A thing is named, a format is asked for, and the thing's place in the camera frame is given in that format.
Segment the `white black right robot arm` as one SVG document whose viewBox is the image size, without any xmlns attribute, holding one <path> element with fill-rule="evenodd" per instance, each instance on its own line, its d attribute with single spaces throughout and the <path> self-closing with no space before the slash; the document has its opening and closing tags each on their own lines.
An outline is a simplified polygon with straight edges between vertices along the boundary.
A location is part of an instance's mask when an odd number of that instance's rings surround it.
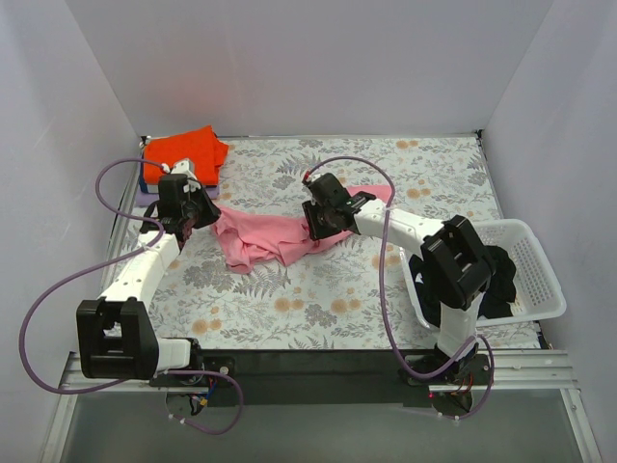
<svg viewBox="0 0 617 463">
<path fill-rule="evenodd" d="M 471 222 L 456 215 L 447 221 L 423 218 L 391 206 L 375 195 L 355 195 L 327 173 L 306 172 L 303 185 L 311 199 L 303 203 L 313 240 L 352 232 L 398 246 L 420 258 L 421 273 L 429 278 L 432 293 L 440 302 L 441 324 L 434 353 L 429 356 L 436 369 L 419 372 L 405 360 L 391 331 L 386 292 L 380 290 L 382 318 L 387 337 L 402 369 L 417 381 L 440 377 L 458 383 L 471 371 L 470 359 L 477 351 L 476 321 L 481 294 L 496 273 L 490 253 Z"/>
</svg>

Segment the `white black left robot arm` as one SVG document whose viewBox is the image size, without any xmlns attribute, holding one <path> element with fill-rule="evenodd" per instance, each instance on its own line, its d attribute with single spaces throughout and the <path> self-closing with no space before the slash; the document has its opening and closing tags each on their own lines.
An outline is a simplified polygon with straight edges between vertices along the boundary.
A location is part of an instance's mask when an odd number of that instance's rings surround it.
<svg viewBox="0 0 617 463">
<path fill-rule="evenodd" d="M 158 200 L 147 210 L 136 250 L 117 278 L 76 312 L 81 369 L 88 378 L 149 380 L 172 370 L 186 386 L 204 377 L 197 343 L 159 338 L 148 308 L 170 265 L 193 231 L 221 216 L 198 181 L 187 174 L 161 176 Z"/>
</svg>

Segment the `pink polo shirt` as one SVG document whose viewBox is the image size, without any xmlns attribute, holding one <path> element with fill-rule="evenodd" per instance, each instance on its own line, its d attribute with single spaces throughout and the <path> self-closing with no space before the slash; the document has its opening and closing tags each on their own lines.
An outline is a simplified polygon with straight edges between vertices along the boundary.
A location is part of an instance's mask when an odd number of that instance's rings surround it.
<svg viewBox="0 0 617 463">
<path fill-rule="evenodd" d="M 228 268 L 237 274 L 249 274 L 258 264 L 276 260 L 289 266 L 306 255 L 333 248 L 352 233 L 311 240 L 304 217 L 246 213 L 221 207 L 220 219 L 211 226 Z"/>
</svg>

